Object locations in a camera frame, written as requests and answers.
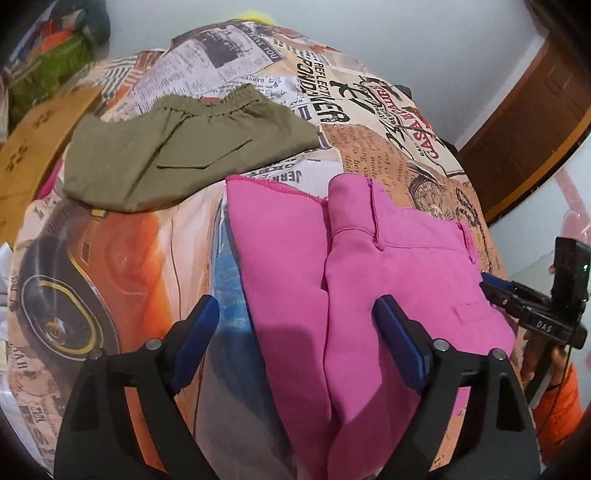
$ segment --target pink pants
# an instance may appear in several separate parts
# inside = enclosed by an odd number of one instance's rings
[[[394,205],[342,174],[327,199],[227,180],[230,224],[273,398],[313,480],[360,480],[388,460],[417,407],[372,320],[392,294],[432,338],[510,353],[515,336],[479,287],[468,228]],[[456,400],[457,413],[467,392]]]

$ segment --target hand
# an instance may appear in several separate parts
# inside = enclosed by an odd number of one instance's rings
[[[534,378],[535,369],[538,366],[540,358],[542,357],[542,353],[544,352],[544,348],[546,345],[546,337],[539,334],[534,333],[531,330],[528,330],[525,333],[525,340],[527,343],[525,344],[525,348],[523,350],[523,365],[521,366],[521,378],[522,380],[527,383]],[[556,367],[554,371],[554,375],[550,379],[550,387],[558,385],[562,380],[562,376],[564,375],[564,371],[567,369],[568,365],[566,363],[566,352],[559,346],[555,346],[552,349],[552,363]]]

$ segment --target blue clamp pad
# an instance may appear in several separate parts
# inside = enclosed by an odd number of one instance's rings
[[[499,277],[491,275],[490,273],[482,272],[482,281],[492,287],[500,288],[501,290],[515,291],[513,282],[508,280],[501,280]]]
[[[402,380],[421,394],[433,365],[432,338],[420,323],[408,319],[391,295],[376,300],[374,320]]]
[[[169,387],[174,394],[192,382],[216,331],[219,318],[220,308],[217,300],[210,295],[204,295],[184,320],[193,325],[174,356],[173,374],[169,382]]]

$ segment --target bedsheet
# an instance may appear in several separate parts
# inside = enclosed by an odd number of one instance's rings
[[[215,102],[252,83],[319,126],[321,146],[247,176],[316,196],[343,171],[376,178],[399,206],[465,222],[482,268],[504,276],[474,190],[413,101],[298,32],[240,20],[208,25],[175,38],[165,53],[99,62],[76,82],[105,86],[105,121],[140,115],[167,93]],[[63,158],[67,168],[67,150]],[[124,215],[66,199],[62,178],[63,170],[51,193],[29,206],[11,268],[8,379],[22,415],[13,424],[32,455],[52,471],[69,392],[92,348],[129,352],[162,338],[210,293],[220,326],[193,383],[177,396],[189,429],[222,480],[307,478],[248,316],[225,183],[167,210]],[[133,391],[128,404],[144,457],[161,466]],[[460,412],[451,420],[434,466],[449,461],[462,419]]]

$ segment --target olive green shorts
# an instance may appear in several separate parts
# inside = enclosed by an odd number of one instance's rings
[[[230,174],[318,146],[317,127],[250,84],[212,105],[170,95],[126,122],[84,117],[67,153],[64,192],[118,212],[167,208]]]

